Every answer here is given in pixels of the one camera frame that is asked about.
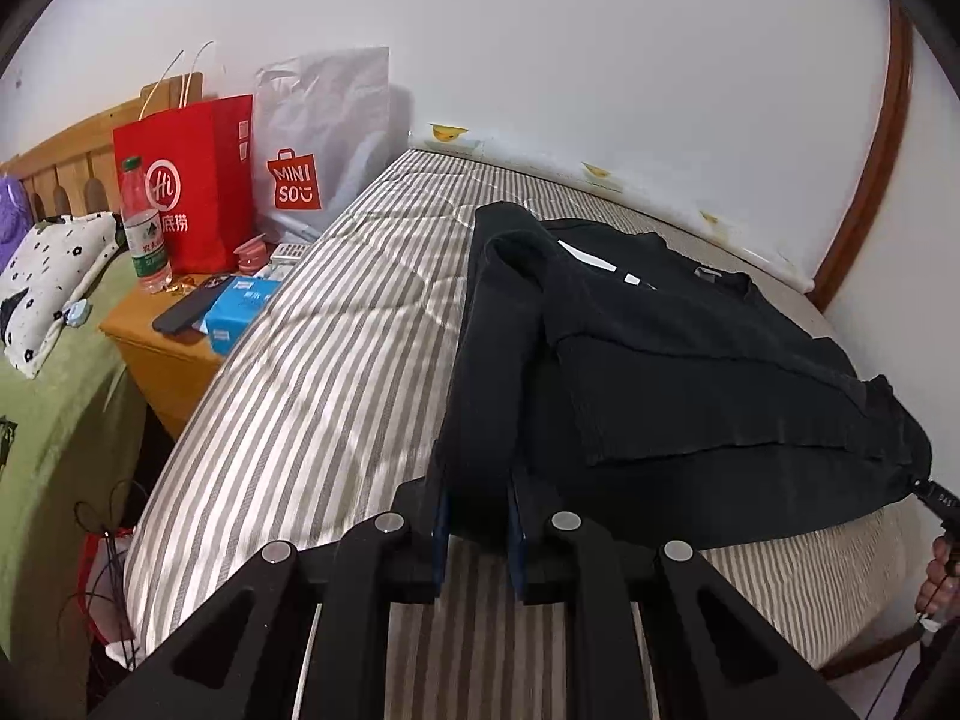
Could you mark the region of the person's right hand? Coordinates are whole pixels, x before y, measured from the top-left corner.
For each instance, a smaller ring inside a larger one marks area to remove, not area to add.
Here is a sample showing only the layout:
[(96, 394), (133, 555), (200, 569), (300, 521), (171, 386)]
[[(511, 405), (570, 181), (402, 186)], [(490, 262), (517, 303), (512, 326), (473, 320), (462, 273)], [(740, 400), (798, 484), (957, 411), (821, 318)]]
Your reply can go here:
[(952, 543), (938, 536), (931, 544), (932, 559), (919, 587), (914, 609), (918, 614), (942, 614), (946, 621), (958, 617), (958, 567), (947, 569)]

